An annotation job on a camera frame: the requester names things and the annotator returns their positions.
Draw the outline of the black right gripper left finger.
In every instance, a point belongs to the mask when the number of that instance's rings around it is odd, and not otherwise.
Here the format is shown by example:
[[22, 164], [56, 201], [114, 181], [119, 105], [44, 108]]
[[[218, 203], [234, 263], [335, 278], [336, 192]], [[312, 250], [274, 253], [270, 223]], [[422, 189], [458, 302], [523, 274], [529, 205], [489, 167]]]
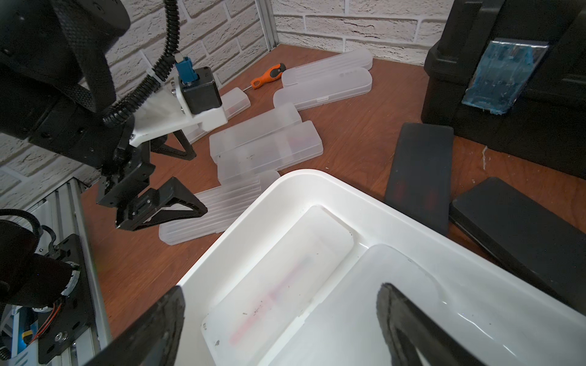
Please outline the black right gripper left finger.
[[186, 302], [179, 286], [148, 311], [88, 365], [174, 365], [185, 322]]

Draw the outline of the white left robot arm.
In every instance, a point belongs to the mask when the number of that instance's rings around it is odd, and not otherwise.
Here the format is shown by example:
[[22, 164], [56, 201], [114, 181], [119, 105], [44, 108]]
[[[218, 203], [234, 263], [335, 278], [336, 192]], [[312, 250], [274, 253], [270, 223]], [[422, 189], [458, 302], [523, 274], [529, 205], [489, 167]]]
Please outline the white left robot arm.
[[169, 77], [179, 47], [176, 2], [164, 4], [166, 43], [153, 71], [116, 96], [106, 59], [131, 22], [119, 1], [4, 1], [1, 4], [1, 131], [91, 166], [102, 175], [98, 203], [116, 226], [136, 231], [202, 217], [207, 207], [177, 178], [149, 186], [152, 153], [192, 160], [185, 135], [131, 145], [136, 111]]

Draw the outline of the translucent pencil case with pen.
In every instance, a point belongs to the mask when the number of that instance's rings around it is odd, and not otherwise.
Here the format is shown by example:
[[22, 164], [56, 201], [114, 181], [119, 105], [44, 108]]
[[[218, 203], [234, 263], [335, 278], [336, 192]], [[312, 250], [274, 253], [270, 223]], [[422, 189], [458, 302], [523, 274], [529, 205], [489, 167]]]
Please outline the translucent pencil case with pen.
[[215, 364], [258, 364], [353, 246], [343, 224], [311, 207], [204, 318]]

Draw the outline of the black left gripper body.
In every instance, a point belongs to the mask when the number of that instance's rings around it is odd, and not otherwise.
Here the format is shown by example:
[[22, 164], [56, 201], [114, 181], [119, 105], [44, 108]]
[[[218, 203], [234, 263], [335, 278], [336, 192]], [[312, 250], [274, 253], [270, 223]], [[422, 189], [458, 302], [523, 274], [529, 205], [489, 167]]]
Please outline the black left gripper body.
[[135, 118], [107, 127], [95, 114], [28, 114], [28, 142], [99, 170], [115, 185], [134, 158]]

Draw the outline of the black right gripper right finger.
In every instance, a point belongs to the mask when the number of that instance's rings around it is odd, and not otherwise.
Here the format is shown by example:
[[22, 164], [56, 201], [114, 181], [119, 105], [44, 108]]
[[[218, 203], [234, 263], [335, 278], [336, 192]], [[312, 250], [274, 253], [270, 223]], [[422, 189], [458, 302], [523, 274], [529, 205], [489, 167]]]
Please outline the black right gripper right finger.
[[390, 283], [382, 284], [376, 314], [393, 365], [481, 365]]

